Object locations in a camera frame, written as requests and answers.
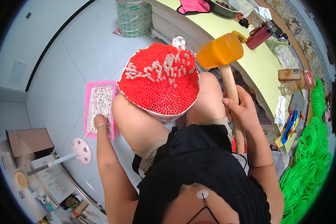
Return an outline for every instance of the pink fan base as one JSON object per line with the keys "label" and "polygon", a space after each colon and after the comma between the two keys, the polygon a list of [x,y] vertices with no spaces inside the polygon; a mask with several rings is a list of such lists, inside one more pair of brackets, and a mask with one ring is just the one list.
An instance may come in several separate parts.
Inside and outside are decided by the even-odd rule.
{"label": "pink fan base", "polygon": [[92,149],[90,144],[83,138],[74,138],[72,150],[78,152],[76,159],[82,164],[89,164],[92,161]]}

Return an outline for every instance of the necklace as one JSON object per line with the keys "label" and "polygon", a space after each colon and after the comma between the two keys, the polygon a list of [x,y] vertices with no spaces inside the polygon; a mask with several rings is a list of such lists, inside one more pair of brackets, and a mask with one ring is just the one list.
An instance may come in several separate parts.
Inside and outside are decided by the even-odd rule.
{"label": "necklace", "polygon": [[189,224],[204,209],[208,209],[210,214],[213,216],[214,220],[219,224],[218,220],[216,220],[214,214],[212,213],[212,211],[208,207],[208,202],[206,200],[208,195],[209,195],[209,192],[207,190],[200,190],[200,191],[197,192],[197,198],[203,200],[204,207],[191,220],[189,220],[189,222],[187,222],[187,224]]}

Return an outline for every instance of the pink basket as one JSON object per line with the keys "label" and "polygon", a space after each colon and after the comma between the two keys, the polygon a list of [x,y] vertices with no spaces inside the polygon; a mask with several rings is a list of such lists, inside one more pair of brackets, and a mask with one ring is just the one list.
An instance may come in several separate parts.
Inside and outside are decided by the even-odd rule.
{"label": "pink basket", "polygon": [[[91,97],[91,90],[93,87],[97,87],[97,86],[108,86],[108,84],[112,84],[113,85],[113,96],[112,99],[117,96],[118,94],[118,87],[116,85],[116,81],[114,80],[108,80],[108,81],[99,81],[99,82],[88,82],[86,84],[86,94],[85,94],[85,118],[84,118],[84,129],[85,129],[85,135],[87,134],[87,119],[88,119],[88,110],[90,107],[90,97]],[[113,141],[113,139],[115,138],[115,136],[117,136],[117,125],[113,119],[113,115],[111,113],[111,135],[108,136],[110,141]],[[97,139],[97,134],[90,132],[87,137],[89,138],[96,138]]]}

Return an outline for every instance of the light switch panel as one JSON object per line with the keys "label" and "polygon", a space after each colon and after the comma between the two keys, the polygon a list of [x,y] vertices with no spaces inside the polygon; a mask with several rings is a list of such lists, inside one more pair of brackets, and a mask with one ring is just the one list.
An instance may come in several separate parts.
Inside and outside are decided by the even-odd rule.
{"label": "light switch panel", "polygon": [[20,83],[25,66],[26,66],[26,62],[22,62],[17,59],[14,60],[13,67],[11,68],[11,72],[9,76],[9,82]]}

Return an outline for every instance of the yellow tabletop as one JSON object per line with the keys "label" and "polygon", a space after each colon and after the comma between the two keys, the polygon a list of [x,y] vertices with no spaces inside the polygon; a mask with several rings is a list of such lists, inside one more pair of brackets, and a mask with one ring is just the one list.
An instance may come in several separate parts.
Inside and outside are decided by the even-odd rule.
{"label": "yellow tabletop", "polygon": [[[161,4],[176,10],[180,5],[179,0],[157,0]],[[237,19],[219,16],[213,12],[201,13],[197,15],[188,15],[187,19],[191,20],[196,25],[200,26],[213,38],[218,38],[226,33],[231,33],[233,30],[238,31],[245,37],[249,36],[249,30],[242,27]],[[246,44],[243,44],[244,56],[237,62],[245,70],[252,82],[258,88],[263,96],[268,108],[264,108],[270,119],[275,117],[278,96],[281,96],[280,85],[278,81],[278,70],[282,69],[278,57],[269,50],[265,43],[261,44],[255,50],[250,50]],[[285,148],[289,151],[293,139],[291,137],[285,144]]]}

